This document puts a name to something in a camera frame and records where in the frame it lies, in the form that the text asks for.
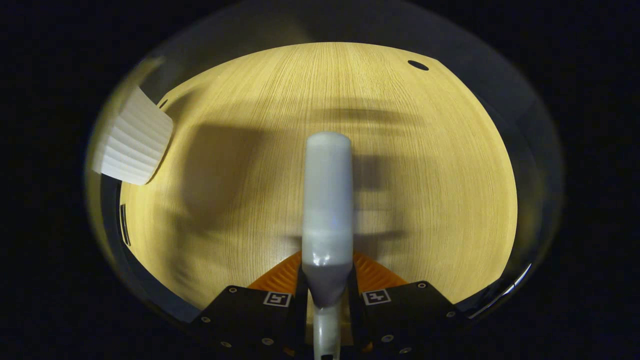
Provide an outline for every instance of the wooden surface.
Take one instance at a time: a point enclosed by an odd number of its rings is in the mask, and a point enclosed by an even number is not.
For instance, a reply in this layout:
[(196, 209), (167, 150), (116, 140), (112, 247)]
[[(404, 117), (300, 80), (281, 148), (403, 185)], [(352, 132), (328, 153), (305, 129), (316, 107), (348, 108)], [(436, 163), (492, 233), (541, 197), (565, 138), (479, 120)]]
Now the wooden surface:
[(218, 65), (165, 100), (168, 152), (148, 184), (122, 185), (120, 201), (133, 254), (200, 309), (300, 249), (304, 146), (318, 131), (353, 144), (356, 250), (452, 302), (504, 269), (511, 164), (483, 107), (434, 59), (292, 45)]

